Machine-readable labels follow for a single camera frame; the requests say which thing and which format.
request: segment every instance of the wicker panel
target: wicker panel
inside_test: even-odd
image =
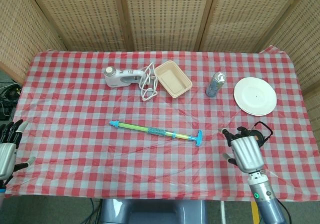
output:
[[[289,0],[214,0],[201,51],[252,52]]]
[[[301,0],[267,45],[292,59],[302,90],[320,81],[320,0]]]
[[[127,0],[136,50],[193,51],[206,0]]]
[[[116,0],[37,0],[71,50],[125,50]]]
[[[1,68],[23,83],[34,55],[47,49],[65,50],[30,0],[0,0]]]
[[[320,150],[320,92],[305,100],[312,130]]]

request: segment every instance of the spray can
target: spray can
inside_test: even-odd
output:
[[[226,75],[222,72],[215,73],[205,93],[208,97],[215,97],[223,84],[226,82]]]

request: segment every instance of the paper plate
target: paper plate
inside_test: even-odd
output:
[[[234,87],[234,99],[244,112],[263,116],[272,112],[277,105],[274,89],[262,79],[243,78]]]

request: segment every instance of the red checkered tablecloth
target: red checkered tablecloth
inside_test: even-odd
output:
[[[193,87],[177,99],[159,84],[158,96],[142,102],[137,84],[109,88],[103,70],[140,69],[173,60]],[[15,112],[29,121],[17,162],[35,165],[15,174],[11,195],[95,198],[249,200],[247,179],[227,163],[232,154],[218,128],[267,123],[274,135],[261,149],[266,173],[282,200],[320,200],[320,158],[300,86],[289,57],[274,47],[259,54],[206,52],[64,52],[35,56]],[[227,82],[216,98],[205,88],[215,72]],[[244,77],[267,81],[277,94],[275,110],[254,117],[233,97]],[[116,129],[110,120],[197,135],[203,144]]]

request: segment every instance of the robotic arm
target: robotic arm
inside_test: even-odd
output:
[[[17,150],[22,133],[28,122],[22,119],[0,126],[0,209],[5,197],[6,185],[13,177],[13,172],[30,166],[35,157],[30,157],[25,163],[16,164]]]
[[[223,129],[222,133],[227,139],[228,146],[232,148],[234,158],[226,153],[223,154],[223,157],[229,163],[238,166],[242,172],[249,174],[248,183],[264,223],[286,224],[279,202],[263,170],[264,160],[260,152],[260,147],[273,132],[263,122],[257,122],[253,127],[259,123],[269,129],[268,137],[265,138],[258,130],[248,130],[244,127],[238,127],[237,130],[240,133],[235,135]]]

